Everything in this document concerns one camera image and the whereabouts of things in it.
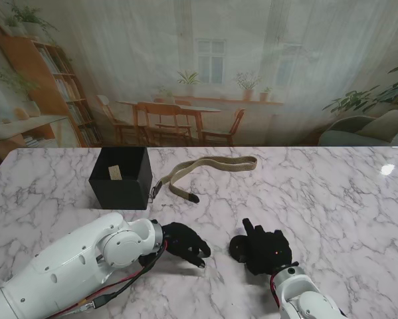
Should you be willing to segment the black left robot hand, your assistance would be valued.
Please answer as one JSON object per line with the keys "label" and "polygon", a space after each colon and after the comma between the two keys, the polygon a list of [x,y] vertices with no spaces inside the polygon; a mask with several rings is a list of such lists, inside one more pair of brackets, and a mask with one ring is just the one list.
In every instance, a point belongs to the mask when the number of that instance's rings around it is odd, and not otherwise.
{"label": "black left robot hand", "polygon": [[204,258],[211,256],[208,244],[190,227],[172,222],[162,227],[167,252],[199,268],[205,268]]}

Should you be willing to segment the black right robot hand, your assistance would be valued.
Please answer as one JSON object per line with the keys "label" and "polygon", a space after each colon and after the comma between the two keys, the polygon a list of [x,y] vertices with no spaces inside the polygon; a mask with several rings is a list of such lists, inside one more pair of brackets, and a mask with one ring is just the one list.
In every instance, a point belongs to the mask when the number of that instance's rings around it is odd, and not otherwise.
{"label": "black right robot hand", "polygon": [[253,226],[243,219],[246,231],[246,266],[253,274],[274,274],[281,266],[292,263],[292,250],[283,232],[266,232],[261,225]]}

